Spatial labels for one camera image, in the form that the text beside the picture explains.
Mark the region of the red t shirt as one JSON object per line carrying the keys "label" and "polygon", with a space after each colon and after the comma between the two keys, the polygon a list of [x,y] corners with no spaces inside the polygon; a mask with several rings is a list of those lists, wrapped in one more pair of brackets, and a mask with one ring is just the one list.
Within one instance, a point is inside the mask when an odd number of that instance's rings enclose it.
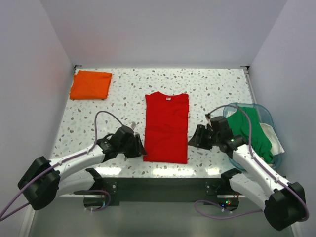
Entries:
{"label": "red t shirt", "polygon": [[146,126],[143,161],[186,164],[188,162],[188,94],[145,96]]}

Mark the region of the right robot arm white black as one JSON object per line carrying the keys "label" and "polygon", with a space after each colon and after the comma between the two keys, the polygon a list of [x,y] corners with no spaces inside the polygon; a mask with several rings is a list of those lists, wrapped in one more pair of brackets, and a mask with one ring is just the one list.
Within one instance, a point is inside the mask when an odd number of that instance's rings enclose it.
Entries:
{"label": "right robot arm white black", "polygon": [[304,188],[269,167],[242,136],[233,135],[225,117],[212,118],[207,114],[206,119],[208,124],[198,125],[188,144],[205,150],[217,146],[246,171],[233,168],[222,173],[219,190],[244,195],[260,207],[267,221],[278,231],[306,221],[309,211]]}

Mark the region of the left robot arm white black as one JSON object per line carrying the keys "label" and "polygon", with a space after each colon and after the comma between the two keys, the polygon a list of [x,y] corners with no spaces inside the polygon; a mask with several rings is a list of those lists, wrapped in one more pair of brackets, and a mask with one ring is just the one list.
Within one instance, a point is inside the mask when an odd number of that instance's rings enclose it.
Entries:
{"label": "left robot arm white black", "polygon": [[114,134],[97,139],[94,144],[79,152],[61,158],[33,161],[18,182],[18,188],[34,210],[48,206],[56,197],[88,190],[92,194],[101,191],[101,175],[93,168],[123,154],[126,158],[147,155],[135,132],[136,124],[122,125]]}

